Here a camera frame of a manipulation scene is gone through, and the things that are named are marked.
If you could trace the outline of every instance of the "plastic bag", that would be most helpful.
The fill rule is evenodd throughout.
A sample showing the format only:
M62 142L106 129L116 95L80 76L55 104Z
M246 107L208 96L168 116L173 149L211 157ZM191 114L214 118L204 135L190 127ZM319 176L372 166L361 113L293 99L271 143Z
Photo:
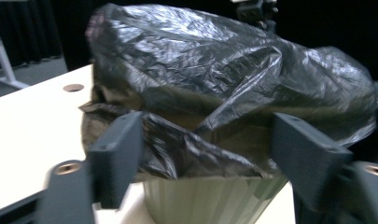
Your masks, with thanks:
M273 176L273 112L305 119L344 146L375 128L371 78L335 48L307 49L238 21L158 5L106 5L87 38L95 61L92 101L82 106L84 145L119 115L156 114L144 118L160 129L144 129L141 167L153 175ZM223 170L229 160L215 150L244 168ZM178 172L191 164L202 169Z

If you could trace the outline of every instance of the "white table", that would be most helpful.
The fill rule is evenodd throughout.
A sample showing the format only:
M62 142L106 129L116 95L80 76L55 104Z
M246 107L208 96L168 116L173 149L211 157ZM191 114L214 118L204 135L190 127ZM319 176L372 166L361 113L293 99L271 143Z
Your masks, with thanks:
M64 91L70 84L84 89ZM0 98L0 208L42 190L57 163L84 160L78 107L90 100L91 86L89 65ZM98 211L98 222L153 224L143 196L142 184L132 184L121 209ZM290 185L257 223L282 222L294 223Z

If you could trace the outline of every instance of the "trash bag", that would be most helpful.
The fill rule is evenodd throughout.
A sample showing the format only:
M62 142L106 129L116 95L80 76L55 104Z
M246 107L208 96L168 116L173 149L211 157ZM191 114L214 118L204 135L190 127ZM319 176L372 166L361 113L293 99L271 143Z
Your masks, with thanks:
M307 49L239 21L159 5L106 5L86 35L94 86L81 107L84 147L117 116L147 111L144 123L156 120L158 131L144 125L141 170L152 175L272 177L274 112L304 119L342 146L375 128L371 77L336 48ZM245 168L226 167L237 161ZM202 168L177 171L191 164Z

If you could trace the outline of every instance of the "black curtain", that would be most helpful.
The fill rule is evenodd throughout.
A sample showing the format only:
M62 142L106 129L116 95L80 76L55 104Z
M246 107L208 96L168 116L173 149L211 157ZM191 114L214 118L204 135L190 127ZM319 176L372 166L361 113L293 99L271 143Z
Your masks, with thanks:
M309 48L334 46L378 80L378 0L278 0L276 32Z
M0 36L13 67L63 55L49 0L0 2Z
M51 0L63 56L69 71L90 63L90 50L85 38L94 7L92 0Z

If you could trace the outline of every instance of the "ribbed bin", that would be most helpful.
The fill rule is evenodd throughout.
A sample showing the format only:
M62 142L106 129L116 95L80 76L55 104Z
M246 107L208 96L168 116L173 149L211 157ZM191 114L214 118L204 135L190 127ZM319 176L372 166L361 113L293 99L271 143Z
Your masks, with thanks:
M157 224L255 223L286 184L273 179L153 179L144 183L148 212Z

